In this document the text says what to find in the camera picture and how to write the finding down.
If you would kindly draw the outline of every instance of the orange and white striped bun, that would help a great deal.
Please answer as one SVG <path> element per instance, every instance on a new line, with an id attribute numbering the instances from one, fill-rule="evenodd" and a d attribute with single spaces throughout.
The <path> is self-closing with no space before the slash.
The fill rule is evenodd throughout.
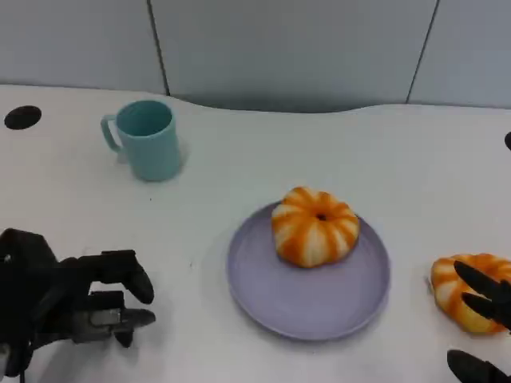
<path id="1" fill-rule="evenodd" d="M 486 319 L 470 309 L 462 300 L 461 293 L 480 295 L 472 290 L 456 273 L 454 261 L 462 261 L 496 281 L 511 282 L 511 262 L 491 254 L 459 254 L 440 258 L 431 267 L 431 284 L 437 305 L 462 329 L 470 333 L 497 333 L 505 328 Z"/>
<path id="2" fill-rule="evenodd" d="M 358 238 L 357 216 L 344 202 L 324 191 L 294 188 L 271 214 L 280 258 L 315 267 L 344 258 Z"/>

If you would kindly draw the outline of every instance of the gray wall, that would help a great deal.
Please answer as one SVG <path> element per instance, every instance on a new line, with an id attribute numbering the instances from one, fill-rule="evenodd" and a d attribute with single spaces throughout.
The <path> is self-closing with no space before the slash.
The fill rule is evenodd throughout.
<path id="1" fill-rule="evenodd" d="M 511 2 L 441 0 L 410 102 L 511 107 Z"/>
<path id="2" fill-rule="evenodd" d="M 153 0 L 170 94 L 234 109 L 405 102 L 434 0 Z"/>
<path id="3" fill-rule="evenodd" d="M 1 0 L 0 84 L 165 93 L 148 0 Z M 322 112 L 511 107 L 511 2 L 152 0 L 170 94 Z"/>
<path id="4" fill-rule="evenodd" d="M 145 0 L 1 0 L 0 83 L 164 93 Z"/>

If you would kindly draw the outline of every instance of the mug handle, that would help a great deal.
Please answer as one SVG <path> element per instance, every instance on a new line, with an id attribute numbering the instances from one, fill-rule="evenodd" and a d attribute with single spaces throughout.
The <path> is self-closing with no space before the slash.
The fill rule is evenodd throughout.
<path id="1" fill-rule="evenodd" d="M 121 151 L 122 148 L 113 139 L 112 132 L 110 132 L 110 128 L 109 128 L 109 121 L 114 121 L 114 120 L 115 120 L 115 116 L 113 116 L 111 114 L 107 114 L 106 116 L 103 116 L 103 118 L 101 118 L 101 131 L 103 132 L 103 136 L 105 136 L 105 140 L 106 140 L 106 143 L 108 144 L 108 146 L 115 153 L 118 153 Z"/>

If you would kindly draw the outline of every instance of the black circle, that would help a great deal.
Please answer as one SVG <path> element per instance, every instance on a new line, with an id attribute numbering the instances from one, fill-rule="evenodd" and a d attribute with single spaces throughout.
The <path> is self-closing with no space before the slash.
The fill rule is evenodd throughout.
<path id="1" fill-rule="evenodd" d="M 511 132 L 509 132 L 508 134 L 505 135 L 504 142 L 505 142 L 505 146 L 507 146 L 508 149 L 511 150 Z"/>
<path id="2" fill-rule="evenodd" d="M 7 113 L 3 122 L 9 129 L 23 130 L 36 125 L 41 119 L 41 114 L 41 110 L 37 106 L 20 106 Z"/>

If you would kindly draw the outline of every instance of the plate rim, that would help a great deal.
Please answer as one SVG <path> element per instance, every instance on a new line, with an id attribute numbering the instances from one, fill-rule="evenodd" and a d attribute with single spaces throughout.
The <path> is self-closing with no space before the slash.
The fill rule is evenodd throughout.
<path id="1" fill-rule="evenodd" d="M 381 297 L 379 299 L 378 304 L 374 306 L 374 309 L 370 312 L 370 314 L 368 314 L 364 318 L 364 320 L 362 320 L 360 323 L 356 324 L 355 326 L 352 326 L 349 329 L 340 332 L 339 334 L 322 335 L 322 336 L 319 336 L 319 337 L 304 337 L 304 336 L 299 336 L 297 334 L 289 333 L 286 330 L 282 330 L 282 329 L 276 328 L 276 327 L 274 327 L 272 325 L 269 325 L 269 324 L 263 322 L 262 320 L 260 320 L 258 318 L 258 316 L 253 311 L 249 310 L 244 305 L 243 299 L 240 298 L 240 296 L 238 295 L 236 290 L 233 288 L 232 276 L 231 276 L 231 268 L 229 267 L 230 262 L 231 262 L 231 258 L 232 258 L 232 254 L 234 253 L 234 251 L 233 251 L 234 246 L 236 245 L 237 242 L 239 242 L 239 241 L 236 241 L 236 240 L 239 238 L 239 235 L 240 235 L 240 232 L 242 231 L 242 229 L 244 229 L 245 226 L 247 226 L 252 221 L 252 218 L 255 215 L 258 215 L 261 211 L 263 211 L 263 210 L 265 210 L 267 208 L 270 208 L 272 206 L 276 207 L 279 203 L 280 203 L 280 201 L 276 201 L 276 202 L 273 202 L 273 203 L 268 203 L 268 204 L 262 206 L 261 208 L 255 210 L 254 212 L 252 212 L 237 227 L 237 229 L 234 232 L 234 235 L 231 237 L 231 241 L 230 241 L 229 247 L 228 247 L 228 256 L 227 256 L 226 263 L 225 263 L 225 272 L 227 274 L 227 280 L 228 280 L 228 285 L 229 285 L 229 292 L 231 293 L 231 296 L 234 298 L 234 301 L 236 302 L 236 304 L 241 309 L 243 309 L 244 313 L 246 315 L 248 315 L 251 318 L 251 320 L 255 321 L 259 326 L 262 326 L 265 329 L 268 329 L 268 330 L 272 331 L 275 334 L 283 335 L 284 337 L 291 338 L 291 339 L 296 339 L 296 340 L 300 340 L 300 341 L 321 342 L 321 341 L 329 341 L 329 340 L 340 339 L 340 338 L 347 337 L 347 336 L 349 336 L 349 335 L 351 335 L 351 334 L 353 334 L 353 333 L 363 329 L 364 327 L 366 327 L 369 323 L 371 323 L 374 319 L 376 319 L 376 317 L 378 317 L 378 315 L 383 311 L 383 308 L 388 303 L 389 292 L 390 292 L 390 283 L 391 283 L 391 277 L 390 277 L 391 276 L 391 267 L 390 267 L 390 257 L 389 257 L 389 253 L 388 253 L 388 251 L 387 251 L 387 249 L 385 247 L 385 243 L 383 243 L 383 241 L 380 238 L 378 232 L 364 218 L 362 218 L 360 215 L 357 215 L 357 217 L 360 220 L 362 220 L 374 232 L 376 238 L 380 242 L 380 245 L 381 245 L 381 247 L 383 249 L 382 257 L 385 259 L 384 274 L 385 274 L 385 279 L 386 279 L 386 281 L 385 281 L 385 288 L 384 288 L 384 291 L 381 294 Z"/>

